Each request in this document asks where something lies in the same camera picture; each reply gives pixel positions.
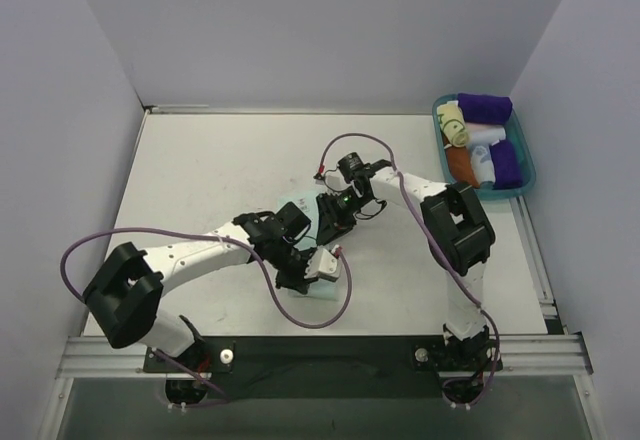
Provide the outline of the light mint towel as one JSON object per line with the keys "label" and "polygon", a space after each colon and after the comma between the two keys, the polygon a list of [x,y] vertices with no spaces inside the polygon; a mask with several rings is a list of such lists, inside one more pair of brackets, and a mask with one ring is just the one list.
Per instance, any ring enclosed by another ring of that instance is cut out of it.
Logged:
{"label": "light mint towel", "polygon": [[[282,207],[285,204],[291,202],[295,204],[311,221],[310,229],[304,234],[303,237],[299,237],[299,242],[296,244],[299,250],[305,250],[310,247],[316,246],[316,237],[319,226],[319,211],[316,204],[317,191],[308,190],[294,192],[291,195],[281,196],[278,199],[278,206]],[[337,287],[335,283],[328,280],[318,280],[309,286],[308,293],[305,298],[324,300],[324,301],[336,301],[337,300]]]}

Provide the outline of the green and yellow patterned towel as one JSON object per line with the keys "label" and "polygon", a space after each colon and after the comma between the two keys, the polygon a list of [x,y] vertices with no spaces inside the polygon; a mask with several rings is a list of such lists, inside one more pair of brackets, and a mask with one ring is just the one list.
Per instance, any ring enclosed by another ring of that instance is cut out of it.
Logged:
{"label": "green and yellow patterned towel", "polygon": [[469,144],[469,131],[462,110],[456,103],[439,105],[436,108],[436,116],[441,132],[450,145],[463,148]]}

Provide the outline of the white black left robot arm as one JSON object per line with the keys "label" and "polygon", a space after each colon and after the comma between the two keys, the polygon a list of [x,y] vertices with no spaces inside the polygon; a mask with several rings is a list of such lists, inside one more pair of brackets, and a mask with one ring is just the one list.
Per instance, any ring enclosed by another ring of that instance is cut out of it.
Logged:
{"label": "white black left robot arm", "polygon": [[271,265],[276,287],[305,294],[335,261],[324,248],[296,248],[294,238],[309,225],[306,215],[288,203],[276,213],[241,214],[191,241],[149,249],[127,242],[107,257],[83,299],[112,348],[141,343],[188,372],[201,362],[202,339],[186,317],[161,310],[162,298],[206,274],[250,262]]}

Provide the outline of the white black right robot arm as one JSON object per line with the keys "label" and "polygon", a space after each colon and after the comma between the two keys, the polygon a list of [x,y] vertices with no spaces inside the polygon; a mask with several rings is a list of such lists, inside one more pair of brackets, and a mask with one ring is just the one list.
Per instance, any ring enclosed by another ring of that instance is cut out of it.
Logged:
{"label": "white black right robot arm", "polygon": [[477,343],[489,337],[483,276],[496,235],[475,190],[465,182],[447,184],[402,173],[386,159],[365,163],[355,152],[333,170],[320,167],[314,179],[327,189],[316,197],[320,245],[351,232],[371,203],[394,204],[409,211],[449,279],[445,361],[458,370],[476,362]]}

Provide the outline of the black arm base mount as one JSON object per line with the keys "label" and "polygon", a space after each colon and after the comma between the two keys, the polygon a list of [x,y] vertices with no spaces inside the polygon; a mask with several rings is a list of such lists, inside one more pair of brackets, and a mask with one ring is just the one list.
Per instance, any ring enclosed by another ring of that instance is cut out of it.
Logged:
{"label": "black arm base mount", "polygon": [[209,337],[177,360],[147,351],[172,401],[206,398],[422,399],[473,402],[503,368],[494,341],[461,347],[439,336]]}

